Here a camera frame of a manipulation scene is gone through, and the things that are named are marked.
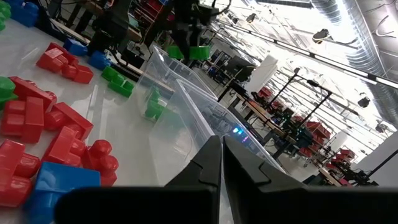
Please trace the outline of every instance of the ceiling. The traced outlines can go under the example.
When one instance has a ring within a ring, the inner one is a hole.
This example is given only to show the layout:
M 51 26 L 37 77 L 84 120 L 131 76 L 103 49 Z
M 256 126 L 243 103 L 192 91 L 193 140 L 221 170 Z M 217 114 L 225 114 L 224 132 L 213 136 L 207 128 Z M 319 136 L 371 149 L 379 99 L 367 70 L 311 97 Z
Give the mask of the ceiling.
M 360 0 L 358 1 L 358 6 L 368 29 L 372 33 L 378 52 L 377 56 L 381 59 L 386 71 L 384 75 L 388 79 L 397 81 L 398 67 L 395 65 L 398 63 L 398 40 L 396 38 L 398 36 L 398 21 L 392 16 L 386 18 L 389 14 L 385 6 L 385 1 L 387 0 Z M 212 2 L 206 0 L 203 3 L 211 5 Z M 395 0 L 389 0 L 389 2 L 391 2 L 391 5 L 396 4 Z M 216 2 L 216 7 L 219 9 L 223 9 L 227 5 L 228 0 L 217 0 Z M 224 26 L 222 23 L 234 24 L 244 29 L 252 30 L 346 65 L 349 65 L 347 54 L 357 49 L 352 44 L 356 37 L 352 34 L 349 27 L 346 30 L 343 29 L 344 32 L 341 29 L 336 30 L 330 21 L 325 19 L 316 9 L 280 4 L 258 4 L 256 1 L 233 0 L 229 8 L 229 13 L 232 17 L 238 18 L 238 22 L 236 24 L 233 23 L 226 15 L 219 16 L 218 19 L 221 22 L 212 24 L 213 30 L 218 30 L 219 34 L 217 37 L 235 46 L 235 49 L 242 57 L 251 57 L 248 60 L 256 65 L 260 65 L 261 60 L 267 57 L 268 54 L 271 54 L 273 57 L 279 59 L 278 68 L 282 73 L 287 75 L 292 75 L 292 70 L 296 67 L 303 68 L 300 75 L 314 79 L 322 86 L 330 89 L 335 93 L 332 95 L 334 101 L 360 114 L 360 116 L 350 114 L 344 118 L 342 115 L 343 109 L 329 101 L 313 117 L 313 119 L 325 122 L 325 125 L 329 126 L 329 129 L 333 133 L 348 129 L 347 132 L 351 136 L 351 142 L 349 141 L 348 144 L 350 148 L 356 147 L 356 154 L 360 154 L 356 162 L 359 162 L 365 156 L 358 151 L 365 151 L 366 154 L 371 153 L 385 138 L 396 131 L 393 125 L 385 121 L 382 123 L 388 126 L 388 131 L 380 134 L 374 130 L 377 122 L 381 121 L 382 118 L 374 104 L 370 104 L 367 108 L 360 108 L 357 105 L 356 102 L 363 97 L 360 93 L 365 93 L 370 99 L 373 98 L 373 94 L 368 86 L 360 79 L 353 78 L 334 68 L 327 67 L 314 60 L 309 60 L 306 57 L 293 54 L 288 50 L 277 48 L 275 45 L 269 44 L 255 35 Z M 256 13 L 255 20 L 252 23 L 246 22 L 246 18 L 252 13 Z M 312 36 L 322 29 L 328 29 L 331 37 L 321 44 L 316 44 L 312 40 Z M 274 92 L 277 92 L 287 79 L 284 75 L 276 75 L 268 83 L 268 86 L 273 88 Z M 320 94 L 316 94 L 313 90 L 299 83 L 294 83 L 290 86 L 283 96 L 285 99 L 292 99 L 292 102 L 289 103 L 297 107 L 297 109 L 303 104 L 303 96 L 307 96 L 307 98 L 309 96 L 308 99 L 310 99 L 310 102 L 319 101 L 321 98 Z M 307 109 L 303 108 L 303 106 L 300 108 L 303 111 L 309 110 L 308 107 Z

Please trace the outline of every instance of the floor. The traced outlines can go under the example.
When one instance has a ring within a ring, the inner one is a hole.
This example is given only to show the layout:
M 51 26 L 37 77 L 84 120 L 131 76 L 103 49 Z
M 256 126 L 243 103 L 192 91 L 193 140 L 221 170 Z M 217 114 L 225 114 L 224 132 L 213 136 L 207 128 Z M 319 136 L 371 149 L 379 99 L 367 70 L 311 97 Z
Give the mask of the floor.
M 209 86 L 211 90 L 215 93 L 215 95 L 220 95 L 221 92 L 223 92 L 224 87 L 219 85 L 217 82 L 215 82 L 213 79 L 211 79 L 205 71 L 202 71 L 199 68 L 193 68 L 193 71 L 196 72 L 200 78 Z M 229 94 L 226 94 L 223 99 L 221 100 L 221 104 L 225 107 L 229 106 L 231 103 L 233 97 L 230 96 Z M 257 129 L 258 133 L 261 136 L 265 136 L 268 133 L 267 129 L 264 129 L 263 125 L 259 120 L 255 121 L 253 123 L 253 127 Z M 267 145 L 264 146 L 264 148 L 270 152 L 271 154 L 276 152 L 276 148 L 273 146 L 274 142 L 273 140 L 269 141 Z M 305 159 L 300 157 L 300 156 L 295 156 L 293 158 L 289 157 L 286 154 L 282 154 L 278 158 L 279 164 L 289 173 L 292 177 L 297 179 L 298 181 L 303 181 L 306 178 L 310 177 L 311 175 L 316 175 L 318 174 L 318 169 L 312 165 L 309 164 L 307 167 L 304 167 L 305 164 Z

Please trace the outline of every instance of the white table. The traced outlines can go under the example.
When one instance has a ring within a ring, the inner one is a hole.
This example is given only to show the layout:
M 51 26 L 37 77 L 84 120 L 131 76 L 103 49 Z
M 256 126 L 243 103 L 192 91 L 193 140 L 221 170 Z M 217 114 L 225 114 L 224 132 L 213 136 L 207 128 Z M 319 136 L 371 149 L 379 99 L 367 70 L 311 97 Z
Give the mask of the white table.
M 26 28 L 16 21 L 6 21 L 0 32 L 0 75 L 32 80 L 43 90 L 54 92 L 57 102 L 65 102 L 94 124 L 87 145 L 97 139 L 108 140 L 112 155 L 119 161 L 115 185 L 157 185 L 148 134 L 153 123 L 143 119 L 133 97 L 129 99 L 107 87 L 101 72 L 91 66 L 94 77 L 89 85 L 75 83 L 61 75 L 35 66 L 50 42 L 63 43 L 36 28 Z M 80 64 L 88 65 L 88 58 Z M 42 158 L 55 132 L 44 131 L 40 142 L 26 144 L 26 153 Z M 6 139 L 0 136 L 0 142 Z M 19 209 L 0 208 L 0 223 L 22 223 Z

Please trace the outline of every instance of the blue toy block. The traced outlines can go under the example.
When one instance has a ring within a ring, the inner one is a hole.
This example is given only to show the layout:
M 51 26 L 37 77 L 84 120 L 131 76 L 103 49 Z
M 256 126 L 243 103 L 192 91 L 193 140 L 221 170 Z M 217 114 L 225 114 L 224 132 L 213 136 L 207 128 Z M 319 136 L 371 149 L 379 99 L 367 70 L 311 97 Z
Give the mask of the blue toy block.
M 24 5 L 24 0 L 7 0 L 11 6 L 11 19 L 25 25 L 32 27 L 35 25 L 39 16 L 39 8 L 32 2 L 27 2 Z
M 105 57 L 104 53 L 95 51 L 88 60 L 88 64 L 102 71 L 105 67 L 111 66 L 111 61 Z
M 67 39 L 63 44 L 63 48 L 76 56 L 84 56 L 87 54 L 87 46 L 77 40 Z
M 31 224 L 50 224 L 58 199 L 73 189 L 100 187 L 98 171 L 43 162 L 24 211 Z

